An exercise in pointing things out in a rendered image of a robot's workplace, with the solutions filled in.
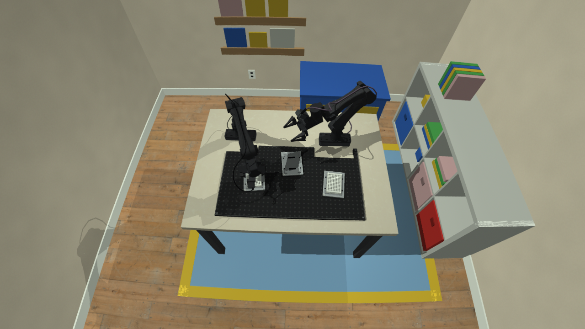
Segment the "black perforated breadboard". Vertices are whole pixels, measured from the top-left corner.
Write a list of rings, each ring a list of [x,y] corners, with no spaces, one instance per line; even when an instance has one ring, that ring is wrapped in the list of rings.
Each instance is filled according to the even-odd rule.
[[[283,176],[282,152],[301,151],[303,175]],[[259,146],[265,190],[244,192],[233,181],[241,152],[226,151],[215,216],[365,221],[359,157],[315,158],[314,147]],[[323,196],[324,171],[345,173],[344,198]]]

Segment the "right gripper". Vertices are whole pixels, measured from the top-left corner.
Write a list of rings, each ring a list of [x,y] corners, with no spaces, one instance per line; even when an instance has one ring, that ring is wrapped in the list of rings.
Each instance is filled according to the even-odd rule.
[[[265,175],[265,163],[257,162],[259,170],[261,171],[261,176]],[[245,173],[245,174],[244,174]],[[247,171],[246,163],[242,163],[239,165],[239,175],[245,178]],[[247,187],[254,187],[255,177],[250,177],[247,179]]]

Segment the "white well plate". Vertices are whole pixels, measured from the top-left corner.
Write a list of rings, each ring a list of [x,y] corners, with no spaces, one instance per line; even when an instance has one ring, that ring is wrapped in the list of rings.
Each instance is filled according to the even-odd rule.
[[[342,194],[342,174],[327,173],[326,192]]]
[[[246,174],[246,178],[249,178],[249,173]],[[261,174],[255,177],[255,187],[262,187]]]

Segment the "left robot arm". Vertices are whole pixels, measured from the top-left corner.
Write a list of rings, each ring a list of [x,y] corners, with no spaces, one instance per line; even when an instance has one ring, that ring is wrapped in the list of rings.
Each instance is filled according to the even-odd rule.
[[[361,84],[361,85],[360,85]],[[351,134],[343,133],[342,130],[347,122],[360,110],[360,108],[375,101],[376,95],[361,81],[357,86],[341,98],[330,102],[332,111],[317,110],[310,108],[311,120],[315,126],[326,120],[330,121],[328,127],[331,133],[319,133],[319,141],[322,143],[351,143]],[[364,87],[364,88],[361,88]],[[333,104],[337,102],[336,104]],[[347,107],[345,109],[345,107]],[[345,109],[345,110],[344,110]],[[342,114],[338,115],[342,110]],[[323,115],[323,116],[322,116]],[[338,135],[337,135],[338,134]]]

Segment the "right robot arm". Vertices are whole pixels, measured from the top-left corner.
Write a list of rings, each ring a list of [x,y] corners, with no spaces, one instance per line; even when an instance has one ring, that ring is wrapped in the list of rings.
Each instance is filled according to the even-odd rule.
[[[233,102],[235,103],[235,106]],[[255,158],[255,156],[258,155],[258,148],[257,144],[254,144],[251,141],[252,139],[255,139],[256,130],[247,130],[246,128],[246,120],[243,118],[243,110],[245,110],[246,104],[242,97],[232,99],[232,101],[225,101],[225,104],[227,105],[228,113],[232,115],[232,129],[226,129],[225,138],[239,139],[241,156],[243,157],[246,152],[242,159],[246,159],[247,171],[249,172],[250,177],[257,177],[261,174]]]

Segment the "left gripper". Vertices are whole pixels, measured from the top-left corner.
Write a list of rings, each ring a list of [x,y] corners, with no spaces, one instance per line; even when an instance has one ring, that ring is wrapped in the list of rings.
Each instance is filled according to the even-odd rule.
[[[287,127],[290,127],[290,126],[297,125],[298,128],[300,129],[300,131],[302,131],[300,134],[298,134],[296,137],[294,137],[294,139],[291,139],[291,142],[305,141],[306,137],[308,136],[308,131],[307,130],[309,130],[310,128],[312,128],[312,127],[315,126],[314,121],[311,120],[312,118],[309,117],[309,115],[307,114],[307,112],[303,113],[303,115],[306,115],[307,118],[300,119],[299,117],[297,117],[298,122],[295,120],[295,118],[292,115],[291,118],[290,118],[290,120],[286,123],[286,125],[283,126],[283,128],[287,128]],[[292,123],[290,123],[291,121],[292,121]],[[300,138],[300,139],[298,139],[298,138]]]

